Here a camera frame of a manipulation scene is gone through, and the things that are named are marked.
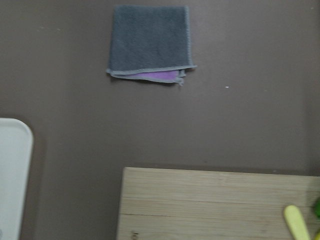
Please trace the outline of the grey purple folded cloth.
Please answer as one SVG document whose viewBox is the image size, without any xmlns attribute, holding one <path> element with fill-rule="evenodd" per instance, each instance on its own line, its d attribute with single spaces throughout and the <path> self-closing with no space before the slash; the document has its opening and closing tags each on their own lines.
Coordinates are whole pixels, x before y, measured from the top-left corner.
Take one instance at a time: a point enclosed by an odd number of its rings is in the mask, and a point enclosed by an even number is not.
<svg viewBox="0 0 320 240">
<path fill-rule="evenodd" d="M 110 76 L 183 85 L 186 70 L 195 67 L 187 6 L 115 6 Z"/>
</svg>

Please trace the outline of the wooden cutting board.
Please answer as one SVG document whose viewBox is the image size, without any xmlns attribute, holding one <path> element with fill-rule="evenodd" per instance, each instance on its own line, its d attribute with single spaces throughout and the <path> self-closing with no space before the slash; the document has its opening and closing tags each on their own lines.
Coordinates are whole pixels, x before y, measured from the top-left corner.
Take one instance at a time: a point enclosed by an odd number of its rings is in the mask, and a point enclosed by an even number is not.
<svg viewBox="0 0 320 240">
<path fill-rule="evenodd" d="M 127 167 L 119 240 L 290 240 L 283 210 L 300 208 L 308 230 L 317 176 Z"/>
</svg>

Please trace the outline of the cream rabbit tray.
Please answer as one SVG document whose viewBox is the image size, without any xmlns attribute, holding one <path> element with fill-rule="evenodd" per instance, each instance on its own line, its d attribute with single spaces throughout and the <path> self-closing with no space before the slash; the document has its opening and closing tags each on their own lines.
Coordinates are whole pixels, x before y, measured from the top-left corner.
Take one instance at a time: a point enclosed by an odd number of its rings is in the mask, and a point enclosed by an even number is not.
<svg viewBox="0 0 320 240">
<path fill-rule="evenodd" d="M 31 129 L 15 118 L 0 119 L 0 238 L 18 240 L 34 146 Z"/>
</svg>

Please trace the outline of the yellow plastic knife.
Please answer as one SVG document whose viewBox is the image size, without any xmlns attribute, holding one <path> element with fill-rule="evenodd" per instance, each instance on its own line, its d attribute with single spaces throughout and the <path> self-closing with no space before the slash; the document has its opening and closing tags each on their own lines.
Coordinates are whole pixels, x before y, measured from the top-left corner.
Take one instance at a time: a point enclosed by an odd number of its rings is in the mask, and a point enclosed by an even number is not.
<svg viewBox="0 0 320 240">
<path fill-rule="evenodd" d="M 286 206 L 283 210 L 283 216 L 294 240 L 311 239 L 305 219 L 297 206 Z"/>
</svg>

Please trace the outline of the green lime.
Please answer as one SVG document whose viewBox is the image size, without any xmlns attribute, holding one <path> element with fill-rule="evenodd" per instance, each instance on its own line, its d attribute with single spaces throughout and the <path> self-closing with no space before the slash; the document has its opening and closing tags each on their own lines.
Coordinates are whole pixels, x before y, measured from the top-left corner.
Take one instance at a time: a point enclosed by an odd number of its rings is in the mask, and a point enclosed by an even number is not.
<svg viewBox="0 0 320 240">
<path fill-rule="evenodd" d="M 318 198 L 314 203 L 313 211 L 317 219 L 320 219 L 320 198 Z"/>
</svg>

